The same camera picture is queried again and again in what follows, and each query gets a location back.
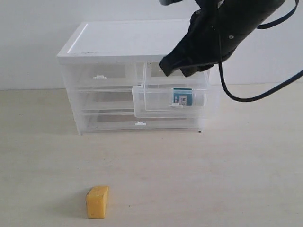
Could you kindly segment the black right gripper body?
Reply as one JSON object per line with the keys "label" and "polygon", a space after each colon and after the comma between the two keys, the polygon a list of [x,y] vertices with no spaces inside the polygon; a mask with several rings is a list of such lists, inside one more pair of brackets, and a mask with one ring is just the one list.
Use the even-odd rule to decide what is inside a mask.
{"label": "black right gripper body", "polygon": [[220,14],[219,10],[209,14],[205,10],[193,13],[188,32],[159,63],[167,77],[177,70],[181,70],[185,77],[190,77],[216,64],[222,71]]}

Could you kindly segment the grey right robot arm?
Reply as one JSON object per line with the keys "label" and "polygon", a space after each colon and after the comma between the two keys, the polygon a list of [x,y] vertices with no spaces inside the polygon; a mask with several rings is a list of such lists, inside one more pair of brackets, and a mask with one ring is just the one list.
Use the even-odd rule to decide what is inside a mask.
{"label": "grey right robot arm", "polygon": [[265,24],[283,0],[198,0],[200,9],[189,21],[188,32],[159,63],[166,76],[181,70],[185,77],[210,69],[233,54],[255,29],[268,29],[294,14]]}

